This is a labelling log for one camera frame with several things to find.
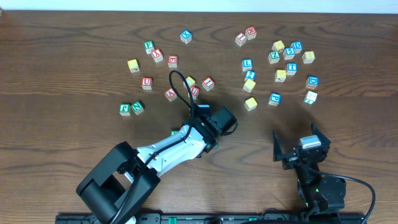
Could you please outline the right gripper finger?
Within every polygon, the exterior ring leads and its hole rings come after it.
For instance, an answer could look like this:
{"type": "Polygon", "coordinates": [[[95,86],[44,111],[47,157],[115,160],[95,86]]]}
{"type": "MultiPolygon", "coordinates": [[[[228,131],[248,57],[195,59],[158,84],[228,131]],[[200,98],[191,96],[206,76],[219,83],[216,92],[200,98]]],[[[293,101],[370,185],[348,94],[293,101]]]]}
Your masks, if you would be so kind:
{"type": "Polygon", "coordinates": [[[284,158],[284,154],[282,152],[282,149],[280,147],[278,138],[277,138],[276,133],[274,131],[272,132],[272,135],[273,135],[273,143],[274,143],[273,161],[274,162],[281,161],[284,158]]]}
{"type": "Polygon", "coordinates": [[[312,134],[316,135],[322,146],[329,146],[331,141],[317,128],[314,122],[311,122],[312,134]]]}

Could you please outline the green R block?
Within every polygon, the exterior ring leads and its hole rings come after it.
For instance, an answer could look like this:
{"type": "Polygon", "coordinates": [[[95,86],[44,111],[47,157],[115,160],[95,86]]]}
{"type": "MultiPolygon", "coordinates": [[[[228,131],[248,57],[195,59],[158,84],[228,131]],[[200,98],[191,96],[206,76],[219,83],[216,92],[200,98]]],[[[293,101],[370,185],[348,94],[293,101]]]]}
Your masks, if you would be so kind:
{"type": "Polygon", "coordinates": [[[178,134],[180,131],[171,131],[170,132],[170,136],[173,136],[173,135],[175,135],[175,134],[178,134]]]}

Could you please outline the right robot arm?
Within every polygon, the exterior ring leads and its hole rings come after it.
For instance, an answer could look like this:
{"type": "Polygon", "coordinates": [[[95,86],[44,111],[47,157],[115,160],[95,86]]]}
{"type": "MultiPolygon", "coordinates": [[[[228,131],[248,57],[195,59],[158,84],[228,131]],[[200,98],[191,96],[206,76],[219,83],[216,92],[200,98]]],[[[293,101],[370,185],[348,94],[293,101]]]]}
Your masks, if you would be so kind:
{"type": "Polygon", "coordinates": [[[302,222],[342,223],[339,211],[345,207],[346,182],[342,178],[321,174],[318,164],[327,157],[331,141],[311,124],[312,135],[300,139],[294,151],[283,153],[276,134],[273,134],[273,161],[281,161],[285,170],[297,175],[297,188],[306,203],[299,213],[302,222]]]}

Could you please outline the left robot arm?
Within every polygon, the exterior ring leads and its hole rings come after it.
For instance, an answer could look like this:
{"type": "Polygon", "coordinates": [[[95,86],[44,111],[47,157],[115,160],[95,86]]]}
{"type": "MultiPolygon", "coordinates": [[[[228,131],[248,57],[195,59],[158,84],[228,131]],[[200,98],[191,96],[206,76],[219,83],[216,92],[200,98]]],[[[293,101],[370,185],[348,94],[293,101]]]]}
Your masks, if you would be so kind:
{"type": "Polygon", "coordinates": [[[100,223],[127,223],[175,166],[200,157],[237,126],[226,108],[215,114],[208,105],[195,105],[194,117],[178,133],[157,143],[133,148],[116,145],[79,183],[77,195],[100,223]]]}

